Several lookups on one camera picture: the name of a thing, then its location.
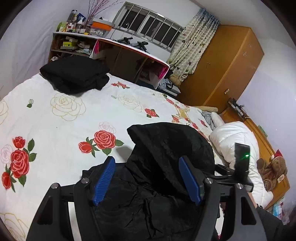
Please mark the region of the folded black garment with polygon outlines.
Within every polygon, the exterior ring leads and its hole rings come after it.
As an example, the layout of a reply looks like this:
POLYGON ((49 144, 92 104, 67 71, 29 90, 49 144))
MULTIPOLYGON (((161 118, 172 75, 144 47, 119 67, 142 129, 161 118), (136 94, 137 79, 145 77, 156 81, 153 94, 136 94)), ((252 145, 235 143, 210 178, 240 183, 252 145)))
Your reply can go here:
POLYGON ((79 95, 102 88, 109 82, 105 63, 83 56, 70 56, 52 61, 40 68, 40 74, 59 92, 79 95))

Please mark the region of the wooden shelf unit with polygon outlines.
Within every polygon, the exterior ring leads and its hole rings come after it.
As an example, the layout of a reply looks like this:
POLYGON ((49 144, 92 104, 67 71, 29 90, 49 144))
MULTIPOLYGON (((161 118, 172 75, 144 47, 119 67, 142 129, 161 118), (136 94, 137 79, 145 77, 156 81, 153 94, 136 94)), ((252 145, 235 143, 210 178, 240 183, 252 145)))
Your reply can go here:
POLYGON ((98 37, 71 32, 53 32, 48 62, 73 55, 90 57, 98 37))

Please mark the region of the wooden headboard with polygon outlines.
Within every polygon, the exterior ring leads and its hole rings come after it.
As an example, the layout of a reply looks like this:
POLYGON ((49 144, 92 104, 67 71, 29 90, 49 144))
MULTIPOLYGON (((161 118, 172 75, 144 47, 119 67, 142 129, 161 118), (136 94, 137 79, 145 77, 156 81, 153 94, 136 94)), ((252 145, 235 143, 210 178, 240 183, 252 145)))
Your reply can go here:
MULTIPOLYGON (((245 119, 242 119, 239 114, 233 110, 231 107, 228 107, 220 114, 222 120, 225 123, 230 123, 234 121, 242 121, 255 135, 258 146, 259 146, 259 156, 263 158, 266 162, 270 161, 270 158, 272 155, 275 154, 275 151, 273 150, 271 144, 265 137, 265 135, 261 132, 261 130, 258 128, 258 126, 254 123, 254 121, 247 117, 245 119)), ((279 201, 281 198, 284 197, 286 192, 290 189, 290 184, 288 181, 287 176, 284 177, 284 179, 276 184, 276 187, 273 192, 273 199, 269 204, 267 205, 266 209, 272 207, 277 201, 279 201)))

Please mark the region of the white duvet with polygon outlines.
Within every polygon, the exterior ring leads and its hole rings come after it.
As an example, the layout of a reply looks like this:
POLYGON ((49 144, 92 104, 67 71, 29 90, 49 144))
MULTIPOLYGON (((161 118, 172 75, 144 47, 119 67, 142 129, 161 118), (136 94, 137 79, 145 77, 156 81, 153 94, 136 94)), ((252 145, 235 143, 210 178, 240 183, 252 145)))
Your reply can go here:
POLYGON ((254 133, 241 121, 225 123, 217 113, 211 113, 215 128, 209 138, 229 168, 235 169, 249 164, 248 178, 253 183, 252 196, 255 202, 266 208, 273 199, 273 193, 266 191, 256 161, 259 160, 259 146, 254 133))

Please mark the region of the patterned cream curtain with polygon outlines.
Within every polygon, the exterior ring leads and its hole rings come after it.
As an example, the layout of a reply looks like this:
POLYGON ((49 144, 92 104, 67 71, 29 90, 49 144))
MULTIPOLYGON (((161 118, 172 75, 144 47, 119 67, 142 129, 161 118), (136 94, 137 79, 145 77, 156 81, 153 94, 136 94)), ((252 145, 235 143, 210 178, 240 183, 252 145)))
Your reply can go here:
POLYGON ((180 33, 167 60, 180 82, 195 72, 219 25, 218 18, 206 9, 200 9, 180 33))

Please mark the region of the barred window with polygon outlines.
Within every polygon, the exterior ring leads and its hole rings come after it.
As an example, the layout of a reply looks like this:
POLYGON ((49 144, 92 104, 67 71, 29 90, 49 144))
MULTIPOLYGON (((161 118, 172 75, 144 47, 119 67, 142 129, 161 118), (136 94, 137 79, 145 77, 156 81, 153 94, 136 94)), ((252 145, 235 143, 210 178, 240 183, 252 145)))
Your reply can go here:
POLYGON ((170 52, 184 28, 144 7, 125 2, 116 14, 114 28, 151 42, 170 52))

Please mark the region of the dried branch bouquet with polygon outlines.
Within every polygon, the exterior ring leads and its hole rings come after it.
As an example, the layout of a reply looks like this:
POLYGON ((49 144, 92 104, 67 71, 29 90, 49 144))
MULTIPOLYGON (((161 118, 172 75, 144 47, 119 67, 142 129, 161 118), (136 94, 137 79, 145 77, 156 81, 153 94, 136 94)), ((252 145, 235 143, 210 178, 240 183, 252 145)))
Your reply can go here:
POLYGON ((89 23, 91 22, 91 20, 98 15, 99 13, 101 13, 102 11, 115 6, 117 4, 122 3, 122 1, 119 0, 115 0, 115 1, 111 1, 111 0, 89 0, 88 2, 88 11, 87 11, 87 17, 86 20, 84 21, 84 26, 86 27, 87 25, 89 25, 89 23))

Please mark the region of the orange wooden wardrobe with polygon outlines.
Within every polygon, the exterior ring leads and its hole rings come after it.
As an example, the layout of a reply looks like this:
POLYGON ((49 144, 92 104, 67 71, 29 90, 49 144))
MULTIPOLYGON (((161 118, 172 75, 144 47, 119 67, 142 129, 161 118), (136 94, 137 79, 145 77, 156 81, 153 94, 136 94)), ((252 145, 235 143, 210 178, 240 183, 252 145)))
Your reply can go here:
POLYGON ((177 100, 189 106, 216 107, 238 100, 254 76, 263 49, 250 27, 220 25, 196 70, 180 85, 177 100))

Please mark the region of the pile of clothes by desk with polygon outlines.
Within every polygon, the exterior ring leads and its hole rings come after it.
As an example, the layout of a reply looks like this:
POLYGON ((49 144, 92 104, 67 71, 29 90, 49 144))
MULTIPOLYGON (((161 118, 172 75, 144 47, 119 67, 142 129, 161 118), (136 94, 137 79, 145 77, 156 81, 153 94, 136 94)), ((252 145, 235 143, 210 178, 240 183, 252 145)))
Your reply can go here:
POLYGON ((180 81, 178 77, 171 74, 169 77, 165 77, 159 82, 157 89, 171 96, 178 96, 181 93, 179 84, 180 81))

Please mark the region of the white rose print blanket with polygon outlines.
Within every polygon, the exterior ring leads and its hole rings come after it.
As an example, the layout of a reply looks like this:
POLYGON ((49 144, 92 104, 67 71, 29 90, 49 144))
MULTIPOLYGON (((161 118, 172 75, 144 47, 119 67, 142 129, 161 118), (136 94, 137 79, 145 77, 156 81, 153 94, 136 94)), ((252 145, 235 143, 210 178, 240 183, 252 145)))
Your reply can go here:
POLYGON ((26 240, 49 186, 71 185, 108 156, 125 163, 133 125, 175 123, 209 143, 210 125, 198 108, 111 76, 102 90, 58 92, 37 74, 1 100, 1 219, 26 240))

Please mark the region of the white topped wooden desk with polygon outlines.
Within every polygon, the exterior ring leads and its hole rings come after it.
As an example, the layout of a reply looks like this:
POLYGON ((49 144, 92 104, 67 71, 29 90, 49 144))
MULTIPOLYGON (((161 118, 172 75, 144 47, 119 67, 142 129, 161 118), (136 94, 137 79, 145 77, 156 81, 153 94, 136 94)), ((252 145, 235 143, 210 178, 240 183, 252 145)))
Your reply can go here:
POLYGON ((111 75, 123 80, 137 83, 142 76, 154 89, 170 69, 165 61, 148 52, 106 38, 97 39, 90 58, 104 62, 111 75))

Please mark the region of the brown teddy bear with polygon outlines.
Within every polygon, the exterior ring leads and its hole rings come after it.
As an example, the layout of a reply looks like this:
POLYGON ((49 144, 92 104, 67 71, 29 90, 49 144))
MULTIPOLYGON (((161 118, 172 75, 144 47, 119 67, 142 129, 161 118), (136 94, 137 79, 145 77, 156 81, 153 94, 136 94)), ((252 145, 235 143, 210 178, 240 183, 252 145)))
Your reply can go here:
POLYGON ((257 160, 257 169, 262 177, 266 191, 272 191, 287 175, 287 166, 280 150, 270 157, 267 163, 264 159, 257 160))

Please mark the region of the orange lidded plastic box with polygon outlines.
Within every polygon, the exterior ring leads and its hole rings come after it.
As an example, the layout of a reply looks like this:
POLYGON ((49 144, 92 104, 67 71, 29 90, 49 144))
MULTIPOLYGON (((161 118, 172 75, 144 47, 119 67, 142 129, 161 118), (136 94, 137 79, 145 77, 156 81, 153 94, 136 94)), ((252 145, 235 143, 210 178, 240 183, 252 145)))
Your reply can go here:
POLYGON ((114 27, 114 23, 102 20, 102 19, 93 19, 90 25, 90 35, 95 35, 98 37, 106 37, 108 33, 114 27))

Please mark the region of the black hooded puffer jacket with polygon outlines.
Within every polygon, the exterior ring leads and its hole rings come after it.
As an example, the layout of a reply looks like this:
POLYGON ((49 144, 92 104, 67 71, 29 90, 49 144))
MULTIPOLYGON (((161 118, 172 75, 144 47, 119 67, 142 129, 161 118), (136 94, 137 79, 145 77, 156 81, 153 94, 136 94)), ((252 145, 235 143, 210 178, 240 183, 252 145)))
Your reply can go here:
POLYGON ((104 240, 188 240, 199 209, 179 171, 187 156, 214 174, 211 145, 194 128, 175 123, 133 125, 134 148, 118 163, 104 200, 93 207, 104 240))

